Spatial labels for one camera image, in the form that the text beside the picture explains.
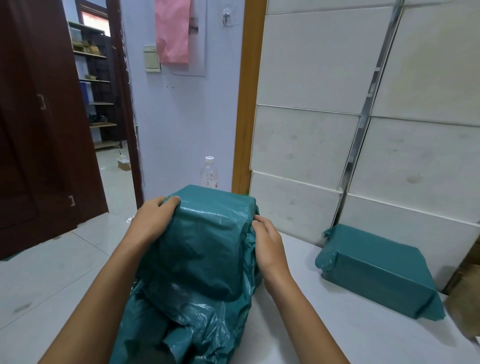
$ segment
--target person's left hand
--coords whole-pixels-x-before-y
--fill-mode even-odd
[[[141,244],[148,247],[166,229],[173,211],[180,203],[180,197],[172,196],[163,203],[165,196],[145,201],[130,223],[123,238],[128,244]]]

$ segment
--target pink bag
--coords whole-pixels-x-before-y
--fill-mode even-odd
[[[188,64],[192,0],[155,0],[156,49],[160,63]]]

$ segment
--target bottle label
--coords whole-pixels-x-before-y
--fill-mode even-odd
[[[209,180],[205,184],[206,188],[218,188],[218,181],[217,180]]]

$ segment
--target shelf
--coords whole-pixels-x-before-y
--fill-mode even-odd
[[[106,83],[106,84],[109,84],[109,83],[110,83],[110,81],[104,81],[104,80],[87,80],[87,79],[83,79],[83,78],[80,79],[79,81],[80,81],[80,82],[104,82],[104,83]]]
[[[75,23],[75,22],[68,22],[68,25],[70,26],[70,28],[73,28],[73,29],[89,30],[91,32],[105,34],[105,31],[103,31],[103,30],[100,30],[100,29],[97,29],[97,28],[92,28],[91,26],[87,26],[87,25],[83,25],[83,24],[79,24],[79,23]]]
[[[117,126],[112,122],[92,122],[90,123],[90,128],[105,128],[106,126]]]
[[[111,140],[107,140],[107,141],[104,141],[104,142],[93,143],[93,146],[94,146],[95,149],[108,148],[109,146],[120,147],[120,142],[113,142]]]
[[[90,102],[89,105],[94,105],[94,106],[98,106],[98,105],[114,105],[114,103],[112,103],[112,102],[94,101],[94,102]]]
[[[106,58],[105,56],[99,56],[98,54],[93,53],[80,52],[79,50],[74,50],[73,53],[85,57]]]

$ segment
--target tile floor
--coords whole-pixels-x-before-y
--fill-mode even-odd
[[[0,261],[0,364],[40,360],[125,234],[136,203],[117,156],[97,151],[110,213]]]

